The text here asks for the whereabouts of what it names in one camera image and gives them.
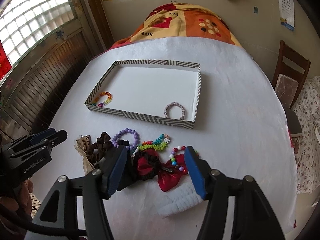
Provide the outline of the operator left hand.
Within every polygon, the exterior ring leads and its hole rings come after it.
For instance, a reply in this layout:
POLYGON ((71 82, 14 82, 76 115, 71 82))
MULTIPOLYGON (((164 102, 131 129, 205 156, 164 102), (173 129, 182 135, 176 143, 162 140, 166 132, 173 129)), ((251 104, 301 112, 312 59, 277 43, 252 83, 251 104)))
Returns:
POLYGON ((22 218, 32 221, 32 200, 30 194, 33 193, 33 189, 33 182, 30 179, 27 179, 20 185, 20 189, 14 194, 14 198, 1 197, 1 204, 15 214, 17 214, 17 211, 21 208, 22 218))

